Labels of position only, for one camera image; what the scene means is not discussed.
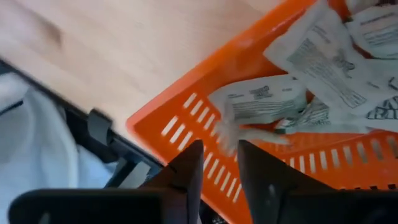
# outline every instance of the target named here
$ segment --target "paper packet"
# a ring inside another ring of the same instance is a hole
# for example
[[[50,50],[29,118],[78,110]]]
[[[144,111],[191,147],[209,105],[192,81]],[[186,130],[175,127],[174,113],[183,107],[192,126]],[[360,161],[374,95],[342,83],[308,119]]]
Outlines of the paper packet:
[[[268,124],[293,116],[307,105],[306,88],[291,75],[255,78],[232,83],[208,98],[225,114],[224,104],[231,103],[236,124]]]
[[[285,118],[275,127],[278,134],[293,133],[361,133],[366,134],[369,129],[365,126],[339,121],[333,116],[338,111],[331,109],[314,98],[302,114],[295,118]]]
[[[371,59],[368,60],[368,64],[379,74],[380,79],[387,80],[391,88],[398,90],[398,61]],[[398,132],[398,93],[397,96],[380,102],[364,116],[343,113],[336,113],[333,116],[342,122]]]
[[[359,47],[376,58],[398,58],[398,4],[368,7],[351,19],[346,26]]]
[[[317,1],[265,49],[275,65],[294,73],[316,97],[336,110],[364,115],[395,92],[353,48],[339,15]]]

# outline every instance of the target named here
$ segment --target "white packet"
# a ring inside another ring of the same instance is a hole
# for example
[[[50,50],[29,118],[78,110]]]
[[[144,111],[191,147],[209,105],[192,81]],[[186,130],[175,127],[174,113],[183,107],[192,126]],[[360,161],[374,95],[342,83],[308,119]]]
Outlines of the white packet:
[[[317,1],[264,51],[329,107],[366,114],[394,96],[352,46],[339,15]]]
[[[314,98],[303,113],[296,118],[285,118],[277,124],[275,132],[293,133],[368,133],[365,126],[341,122],[331,118],[333,109]]]
[[[307,105],[306,91],[291,75],[276,75],[223,86],[209,100],[221,116],[229,101],[236,124],[268,124],[303,110]]]
[[[223,117],[216,123],[215,131],[219,136],[218,149],[226,156],[233,156],[239,144],[239,140],[261,140],[274,144],[289,145],[289,140],[269,131],[249,128],[241,129],[234,120],[232,104],[224,102]]]
[[[355,43],[373,57],[398,58],[398,5],[373,6],[346,26]]]
[[[361,12],[369,7],[375,6],[380,0],[346,0],[346,5],[352,14]]]
[[[386,80],[392,89],[398,90],[398,61],[370,59],[367,63],[379,74],[380,79]],[[398,132],[398,96],[381,102],[364,116],[335,113],[332,117],[342,122]]]

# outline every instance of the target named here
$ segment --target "sealed pouch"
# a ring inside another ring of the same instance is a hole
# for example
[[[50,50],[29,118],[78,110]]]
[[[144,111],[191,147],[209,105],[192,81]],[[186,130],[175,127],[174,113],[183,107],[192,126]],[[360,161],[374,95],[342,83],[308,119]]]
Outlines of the sealed pouch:
[[[352,15],[351,20],[346,26],[355,44],[373,57],[398,59],[398,4],[395,1],[369,7]]]
[[[292,75],[277,75],[232,83],[208,98],[222,117],[228,101],[236,124],[269,124],[302,111],[307,105],[306,91]]]
[[[361,133],[369,132],[365,126],[339,121],[333,115],[334,111],[318,98],[314,98],[302,114],[295,118],[285,118],[275,127],[278,134],[293,133]]]
[[[353,48],[339,15],[317,1],[264,55],[301,81],[324,104],[364,115],[394,96]]]

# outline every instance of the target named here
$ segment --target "wooden surface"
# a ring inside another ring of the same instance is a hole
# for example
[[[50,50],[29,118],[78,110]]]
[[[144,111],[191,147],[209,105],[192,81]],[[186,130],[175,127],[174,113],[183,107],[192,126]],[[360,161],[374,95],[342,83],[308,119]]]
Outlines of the wooden surface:
[[[0,0],[0,57],[83,111],[126,119],[281,0]]]

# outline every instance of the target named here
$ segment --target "basket slot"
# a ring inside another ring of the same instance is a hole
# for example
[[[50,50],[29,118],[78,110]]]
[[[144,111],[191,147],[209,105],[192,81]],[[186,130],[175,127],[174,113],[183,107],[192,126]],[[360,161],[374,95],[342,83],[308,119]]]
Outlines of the basket slot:
[[[192,95],[186,100],[186,102],[183,104],[183,107],[186,109],[191,105],[192,101],[197,97],[196,93],[192,93]]]
[[[180,127],[178,127],[177,131],[172,136],[172,138],[170,138],[170,142],[174,143],[178,139],[178,137],[180,137],[184,129],[185,129],[185,124],[181,124]]]
[[[217,185],[220,182],[220,179],[221,179],[221,176],[223,175],[224,170],[225,170],[225,166],[222,166],[221,169],[218,171],[216,179],[214,180],[215,185]]]
[[[189,131],[187,133],[187,135],[184,137],[184,139],[182,140],[182,142],[180,143],[180,145],[178,146],[178,150],[182,151],[183,149],[185,149],[185,146],[187,145],[187,143],[189,142],[189,140],[191,140],[192,137],[192,132]]]
[[[217,166],[218,166],[218,163],[219,163],[219,160],[216,159],[216,160],[214,161],[214,163],[213,163],[213,165],[212,165],[212,167],[211,167],[209,173],[207,174],[207,179],[210,179],[210,178],[211,178],[211,176],[212,176],[213,173],[214,173],[214,170],[215,170],[215,169],[217,168]]]
[[[234,199],[232,199],[233,203],[236,203],[236,201],[238,200],[238,197],[239,197],[239,194],[241,193],[241,190],[242,190],[242,184],[239,184],[238,189],[236,189]]]
[[[358,150],[358,154],[364,164],[368,163],[368,157],[365,154],[365,148],[363,147],[363,143],[356,143],[356,149]]]
[[[324,151],[319,152],[319,158],[321,160],[321,167],[323,170],[328,169],[328,162],[326,161],[326,153]]]
[[[216,126],[214,126],[214,128],[211,130],[210,137],[213,137],[214,135],[216,135],[216,133]]]
[[[383,158],[383,155],[381,153],[381,147],[380,147],[379,141],[377,139],[372,139],[371,140],[371,144],[372,144],[372,148],[373,148],[373,151],[374,151],[377,159],[382,161],[384,158]]]
[[[209,164],[209,162],[210,162],[210,160],[211,160],[212,157],[213,157],[213,153],[210,152],[210,153],[207,155],[207,157],[206,157],[206,159],[205,159],[205,161],[204,161],[204,163],[203,163],[203,170],[206,169],[206,167],[207,167],[207,165]]]
[[[313,174],[317,172],[317,168],[315,167],[315,156],[313,153],[310,154],[310,170]]]
[[[199,108],[202,106],[202,104],[203,104],[203,101],[202,101],[202,100],[199,100],[198,103],[196,103],[196,105],[192,108],[190,114],[191,114],[192,116],[194,116],[194,115],[198,112],[198,110],[199,110]]]
[[[226,187],[226,184],[228,183],[230,177],[231,177],[231,173],[228,172],[227,175],[226,175],[226,177],[225,177],[225,179],[224,179],[223,185],[221,185],[221,188],[220,188],[220,190],[221,190],[222,192],[224,191],[224,189],[225,189],[225,187]]]
[[[395,158],[398,159],[398,145],[396,139],[393,136],[388,136],[387,142],[390,145],[390,149],[392,150]]]
[[[175,125],[175,123],[178,121],[178,117],[174,116],[169,123],[167,123],[166,127],[162,130],[161,134],[165,136],[169,131],[172,129],[172,127]]]
[[[213,123],[214,119],[216,118],[216,115],[212,114],[209,119],[206,121],[206,124],[204,125],[204,129],[207,130],[209,129],[210,125]]]
[[[206,114],[209,112],[209,107],[206,107],[200,114],[200,116],[197,119],[198,123],[201,123],[203,121],[203,119],[205,118]]]
[[[335,169],[340,168],[340,160],[338,158],[338,153],[336,149],[332,149],[331,151],[331,158],[333,159],[333,165]]]
[[[304,156],[300,156],[298,161],[300,161],[300,171],[305,174]]]
[[[232,180],[232,183],[231,183],[231,185],[229,186],[228,192],[226,193],[226,196],[227,196],[227,197],[230,197],[230,196],[231,196],[231,193],[232,193],[232,190],[234,189],[236,180],[237,180],[237,178],[234,178],[234,179]]]
[[[294,168],[294,157],[290,158],[289,166],[291,166],[292,168]]]
[[[349,146],[343,146],[344,157],[348,165],[353,165],[353,155]]]

